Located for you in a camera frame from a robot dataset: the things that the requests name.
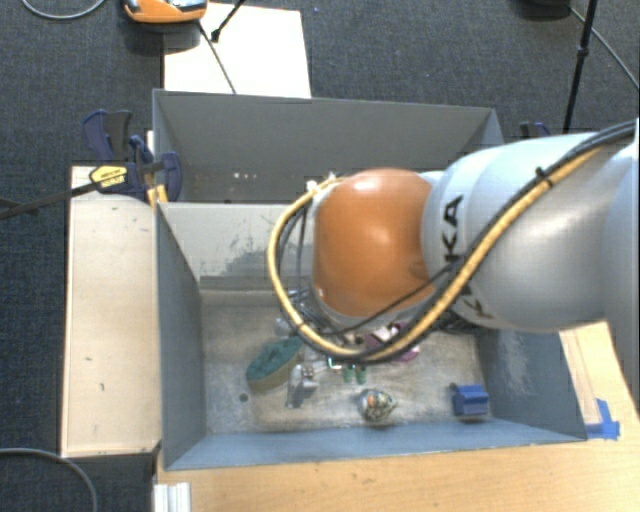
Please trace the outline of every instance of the teal object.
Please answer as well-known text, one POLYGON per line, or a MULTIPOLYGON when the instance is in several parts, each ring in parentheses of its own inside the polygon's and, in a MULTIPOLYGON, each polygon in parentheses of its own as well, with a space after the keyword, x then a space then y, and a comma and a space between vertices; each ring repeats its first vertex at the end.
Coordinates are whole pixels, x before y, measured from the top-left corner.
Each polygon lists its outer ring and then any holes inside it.
POLYGON ((246 378, 251 391, 264 392, 287 382, 302 345, 299 336, 267 343, 247 368, 246 378))
POLYGON ((358 368, 356 368, 356 382, 358 384, 367 383, 367 369, 364 366, 358 366, 358 368))

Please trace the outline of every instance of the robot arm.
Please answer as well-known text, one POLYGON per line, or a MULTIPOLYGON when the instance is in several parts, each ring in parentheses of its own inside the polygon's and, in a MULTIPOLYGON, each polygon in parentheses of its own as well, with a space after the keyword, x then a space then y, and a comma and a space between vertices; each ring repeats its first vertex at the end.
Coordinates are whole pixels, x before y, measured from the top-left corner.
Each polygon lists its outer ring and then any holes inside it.
MULTIPOLYGON (((314 205, 311 288, 334 328, 314 330, 287 304, 278 227, 269 251, 276 294, 314 348, 362 364, 410 349, 449 311, 484 327, 538 332, 606 318, 616 344, 637 354, 637 187, 629 186, 637 144, 637 122, 626 123, 468 155, 439 177, 387 169, 325 184, 330 191, 314 205), (376 349, 332 339, 398 318, 405 327, 376 349)), ((281 230, 317 192, 285 212, 281 230)))

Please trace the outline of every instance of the black pole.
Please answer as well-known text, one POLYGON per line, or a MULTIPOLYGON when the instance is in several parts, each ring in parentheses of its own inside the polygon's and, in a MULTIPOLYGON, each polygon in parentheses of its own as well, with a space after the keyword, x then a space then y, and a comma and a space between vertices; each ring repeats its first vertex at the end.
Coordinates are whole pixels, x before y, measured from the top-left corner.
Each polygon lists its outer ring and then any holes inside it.
POLYGON ((227 15, 227 17, 220 24, 220 26, 217 29, 215 29, 213 32, 211 32, 211 41, 213 41, 214 43, 218 42, 218 40, 220 39, 220 33, 222 32, 222 29, 225 27, 227 23, 229 23, 231 18, 233 18, 233 15, 236 13, 238 9, 240 9, 240 6, 243 3, 245 3, 245 1, 246 0, 238 0, 238 3, 236 3, 236 5, 233 6, 233 9, 231 9, 231 12, 227 15))
POLYGON ((569 133, 571 128, 571 118, 573 117, 573 109, 576 105, 576 97, 578 96, 578 87, 580 87, 580 77, 582 76, 582 67, 584 60, 589 55, 589 38, 591 37, 591 29, 593 27, 593 19, 596 15, 596 6, 598 0, 589 0, 587 7, 587 15, 584 19, 584 27, 582 29, 582 37, 578 45, 578 57, 576 60, 576 69, 573 73, 573 83, 571 84, 571 93, 569 94, 569 103, 567 104, 567 112, 564 116, 564 125, 562 133, 569 133))

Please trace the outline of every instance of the orange computer mouse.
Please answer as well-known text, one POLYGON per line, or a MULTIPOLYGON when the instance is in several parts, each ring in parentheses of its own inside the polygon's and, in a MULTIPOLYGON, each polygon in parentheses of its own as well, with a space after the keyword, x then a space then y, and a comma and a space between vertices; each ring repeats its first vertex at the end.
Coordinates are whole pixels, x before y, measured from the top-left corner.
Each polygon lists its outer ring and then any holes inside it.
POLYGON ((202 18, 207 0, 124 0, 124 10, 140 23, 183 23, 202 18))

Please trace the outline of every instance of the small blue object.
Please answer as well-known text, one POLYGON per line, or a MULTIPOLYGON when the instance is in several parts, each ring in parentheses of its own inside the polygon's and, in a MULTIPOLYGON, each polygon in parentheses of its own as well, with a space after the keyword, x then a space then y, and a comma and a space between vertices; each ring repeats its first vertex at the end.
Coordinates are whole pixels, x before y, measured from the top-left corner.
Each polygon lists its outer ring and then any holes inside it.
POLYGON ((453 411, 456 416, 482 416, 489 414, 489 393, 481 384, 453 386, 453 411))
POLYGON ((620 422, 611 419, 611 413, 606 401, 596 398, 596 403, 600 410, 602 422, 585 425, 587 436, 589 436, 589 439, 613 439, 617 441, 618 437, 620 437, 620 422))

